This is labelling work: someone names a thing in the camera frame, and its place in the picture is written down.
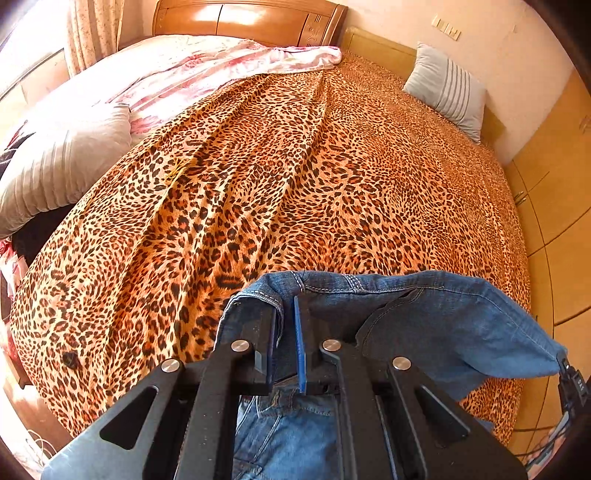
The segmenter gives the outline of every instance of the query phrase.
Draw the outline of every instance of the wooden headboard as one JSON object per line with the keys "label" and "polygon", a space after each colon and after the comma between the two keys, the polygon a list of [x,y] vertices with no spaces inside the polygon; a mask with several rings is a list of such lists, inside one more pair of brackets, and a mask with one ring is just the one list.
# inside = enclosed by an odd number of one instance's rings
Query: wooden headboard
{"label": "wooden headboard", "polygon": [[[417,51],[414,48],[378,37],[356,27],[350,27],[345,31],[340,46],[343,50],[349,50],[394,72],[404,80],[410,77],[417,58]],[[482,140],[489,145],[494,145],[504,131],[505,125],[485,106],[480,132]]]}
{"label": "wooden headboard", "polygon": [[271,47],[336,45],[347,9],[326,0],[160,0],[152,35],[225,35]]}

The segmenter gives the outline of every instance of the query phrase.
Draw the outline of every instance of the black metal bracket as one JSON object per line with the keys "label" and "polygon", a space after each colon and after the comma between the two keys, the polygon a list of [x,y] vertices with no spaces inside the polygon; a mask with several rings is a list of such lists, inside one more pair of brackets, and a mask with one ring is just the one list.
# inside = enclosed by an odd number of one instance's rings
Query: black metal bracket
{"label": "black metal bracket", "polygon": [[[245,322],[247,338],[218,345],[207,360],[164,361],[59,452],[42,479],[230,479],[239,396],[273,388],[274,319],[257,313],[255,320]],[[336,398],[341,478],[527,478],[520,462],[409,359],[376,362],[353,345],[319,338],[305,299],[299,321],[304,390]]]}
{"label": "black metal bracket", "polygon": [[562,412],[569,412],[569,421],[572,422],[583,411],[583,407],[589,399],[589,389],[583,375],[569,363],[564,351],[558,355],[556,360],[560,366],[558,394],[560,395]]}

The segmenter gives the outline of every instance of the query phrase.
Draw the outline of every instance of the window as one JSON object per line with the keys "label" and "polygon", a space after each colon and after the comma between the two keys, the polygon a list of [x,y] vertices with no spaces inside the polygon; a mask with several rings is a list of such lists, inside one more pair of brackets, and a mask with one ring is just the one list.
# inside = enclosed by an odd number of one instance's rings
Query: window
{"label": "window", "polygon": [[66,43],[67,0],[38,0],[0,50],[0,98]]}

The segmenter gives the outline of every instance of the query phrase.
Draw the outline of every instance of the light switch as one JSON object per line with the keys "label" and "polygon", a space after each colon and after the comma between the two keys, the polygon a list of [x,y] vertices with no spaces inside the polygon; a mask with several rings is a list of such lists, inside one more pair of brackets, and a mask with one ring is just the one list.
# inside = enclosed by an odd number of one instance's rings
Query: light switch
{"label": "light switch", "polygon": [[452,27],[449,22],[439,18],[439,15],[435,15],[433,21],[431,22],[436,29],[441,30],[445,35],[457,41],[460,37],[460,32],[456,27]]}

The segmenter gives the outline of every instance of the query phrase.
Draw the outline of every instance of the white pillow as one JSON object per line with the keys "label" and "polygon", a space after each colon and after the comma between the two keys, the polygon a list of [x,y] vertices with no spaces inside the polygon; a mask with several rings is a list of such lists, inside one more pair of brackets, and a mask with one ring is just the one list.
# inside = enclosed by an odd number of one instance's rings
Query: white pillow
{"label": "white pillow", "polygon": [[419,42],[414,70],[402,91],[434,108],[474,142],[480,142],[486,89],[443,52]]}
{"label": "white pillow", "polygon": [[0,179],[0,238],[80,200],[131,149],[130,130],[129,106],[106,103],[27,138]]}

